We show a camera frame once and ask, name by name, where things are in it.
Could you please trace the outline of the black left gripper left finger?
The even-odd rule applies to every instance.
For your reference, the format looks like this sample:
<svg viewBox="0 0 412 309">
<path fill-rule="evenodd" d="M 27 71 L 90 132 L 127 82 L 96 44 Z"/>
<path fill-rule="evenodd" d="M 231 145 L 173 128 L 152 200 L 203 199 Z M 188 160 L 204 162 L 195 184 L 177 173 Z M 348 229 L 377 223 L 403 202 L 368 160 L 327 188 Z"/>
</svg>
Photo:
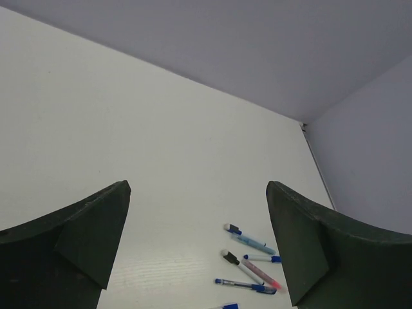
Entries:
<svg viewBox="0 0 412 309">
<path fill-rule="evenodd" d="M 96 308 L 127 218 L 131 188 L 112 185 L 1 231 L 1 308 Z"/>
</svg>

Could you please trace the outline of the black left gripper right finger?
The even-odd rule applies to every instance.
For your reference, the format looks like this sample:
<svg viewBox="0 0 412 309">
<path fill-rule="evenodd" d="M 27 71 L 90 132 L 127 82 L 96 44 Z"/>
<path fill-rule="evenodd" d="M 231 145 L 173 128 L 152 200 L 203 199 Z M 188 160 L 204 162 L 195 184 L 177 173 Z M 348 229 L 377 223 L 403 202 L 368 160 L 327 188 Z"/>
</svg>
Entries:
<svg viewBox="0 0 412 309">
<path fill-rule="evenodd" d="M 411 307 L 409 234 L 350 218 L 280 182 L 269 182 L 266 196 L 293 306 Z"/>
</svg>

